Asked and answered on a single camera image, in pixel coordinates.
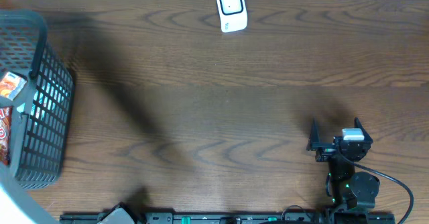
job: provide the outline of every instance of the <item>black cable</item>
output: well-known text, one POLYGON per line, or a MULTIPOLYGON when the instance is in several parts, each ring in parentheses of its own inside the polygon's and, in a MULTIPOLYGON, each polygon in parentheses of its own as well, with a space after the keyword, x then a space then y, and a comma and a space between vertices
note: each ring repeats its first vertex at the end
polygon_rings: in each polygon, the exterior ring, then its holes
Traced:
POLYGON ((304 210, 304 208, 302 208, 302 207, 300 207, 299 205, 291 205, 291 206, 289 206, 288 208, 286 208, 286 209, 284 209, 284 211, 283 211, 283 213, 282 213, 282 220, 284 220, 286 217, 285 217, 285 214, 288 212, 288 210, 289 209, 291 209, 292 207, 298 207, 299 209, 301 209, 303 212, 304 212, 304 214, 308 217, 308 218, 310 218, 310 220, 311 220, 311 216, 309 215, 309 214, 307 214, 307 212, 306 212, 306 210, 304 210))
POLYGON ((376 170, 373 170, 373 169, 371 169, 371 168, 368 168, 368 167, 362 166, 362 165, 360 165, 360 164, 356 164, 356 163, 354 163, 353 161, 351 161, 351 160, 349 160, 348 158, 346 158, 346 156, 344 156, 344 155, 340 152, 339 148, 337 148, 337 152, 340 154, 340 156, 341 156, 341 157, 343 157, 344 161, 346 161, 347 163, 352 164, 352 165, 354 165, 354 166, 356 166, 356 167, 358 167, 358 168, 361 168, 362 170, 366 170, 366 171, 372 172, 372 173, 374 173, 374 174, 378 174, 378 175, 380 175, 380 176, 382 176, 382 177, 384 177, 384 178, 386 178, 386 179, 388 179, 388 180, 391 180, 391 181, 395 182, 396 184, 398 184, 398 185, 402 186, 402 188, 404 188, 404 189, 408 192, 408 194, 409 194, 409 196, 410 196, 410 205, 408 206, 408 210, 407 210, 407 212, 405 212, 405 215, 402 217, 401 221, 400 221, 400 222, 398 222, 397 224, 402 224, 402 223, 404 223, 404 222, 405 222, 405 220, 406 220, 406 219, 408 218, 408 216, 410 215, 411 211, 413 210, 413 206, 414 206, 414 196, 413 196, 413 192, 410 190, 410 188, 408 188, 408 186, 407 186, 406 184, 404 184, 404 183, 402 183, 401 181, 399 181, 399 180, 395 179, 394 177, 388 176, 388 175, 386 175, 386 174, 384 174, 384 173, 381 173, 381 172, 379 172, 379 171, 376 171, 376 170))

